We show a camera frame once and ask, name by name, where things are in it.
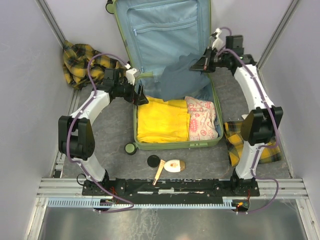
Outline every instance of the folded yellow shirt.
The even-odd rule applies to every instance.
[[[190,114],[185,100],[147,97],[138,107],[137,139],[143,143],[172,143],[189,140]]]

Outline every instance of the plaid cloth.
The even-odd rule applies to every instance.
[[[224,123],[224,135],[226,137],[226,146],[229,152],[229,160],[232,167],[239,163],[242,150],[244,148],[244,140],[241,136],[242,121],[229,121]],[[272,139],[267,145],[274,145],[276,141]],[[264,148],[259,164],[266,164],[280,161],[282,159],[279,147]]]
[[[63,72],[69,85],[80,90],[90,83],[87,66],[90,59],[97,54],[100,52],[88,44],[72,44],[69,41],[63,43]],[[99,56],[92,61],[90,67],[91,77],[96,85],[101,84],[105,68],[122,69],[120,77],[125,75],[125,68],[117,60],[106,55]]]

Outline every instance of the suitcase lid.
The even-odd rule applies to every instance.
[[[155,78],[209,44],[210,0],[114,0],[113,9],[132,66]]]

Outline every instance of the gray floor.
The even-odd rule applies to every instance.
[[[264,200],[251,200],[250,209]],[[133,209],[99,214],[90,208],[48,207],[39,240],[307,240],[295,200],[236,215],[218,209]]]
[[[225,69],[213,73],[216,92],[219,97],[223,122],[241,120],[241,115],[248,113],[245,96],[233,78]],[[84,88],[80,94],[79,104],[89,96],[91,87]],[[233,168],[229,165],[225,139],[214,147],[175,149],[175,150],[138,150],[135,155],[127,155],[124,148],[134,141],[133,106],[123,99],[116,99],[102,111],[93,126],[95,138],[95,155],[107,169],[111,178],[153,179],[156,171],[147,165],[150,155],[161,159],[180,159],[186,162],[186,169],[179,173],[163,171],[161,178],[229,178]],[[75,178],[81,173],[76,164],[67,160],[63,167],[63,178]],[[260,164],[257,167],[260,177],[289,178],[285,160]]]

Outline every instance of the black lid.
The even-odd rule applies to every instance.
[[[148,157],[148,160],[146,161],[149,165],[149,167],[155,169],[160,164],[160,158],[157,155],[151,155]]]

